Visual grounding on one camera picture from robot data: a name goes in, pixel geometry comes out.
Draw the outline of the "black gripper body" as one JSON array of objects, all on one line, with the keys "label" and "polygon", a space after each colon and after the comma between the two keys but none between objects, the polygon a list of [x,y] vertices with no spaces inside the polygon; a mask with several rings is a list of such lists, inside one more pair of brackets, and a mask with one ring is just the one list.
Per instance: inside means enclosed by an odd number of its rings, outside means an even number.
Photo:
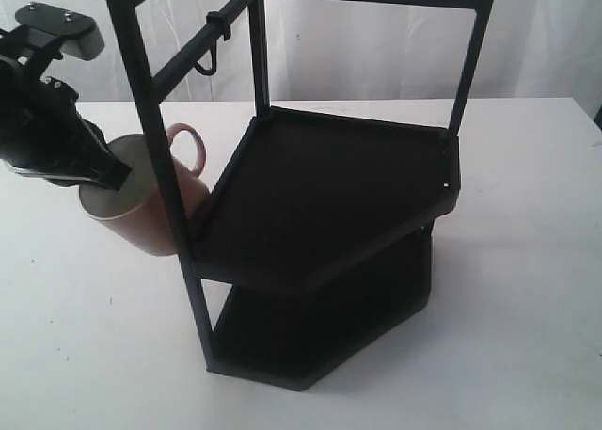
[{"label": "black gripper body", "polygon": [[14,167],[44,170],[71,143],[79,93],[51,76],[32,81],[24,65],[1,57],[1,159]]}]

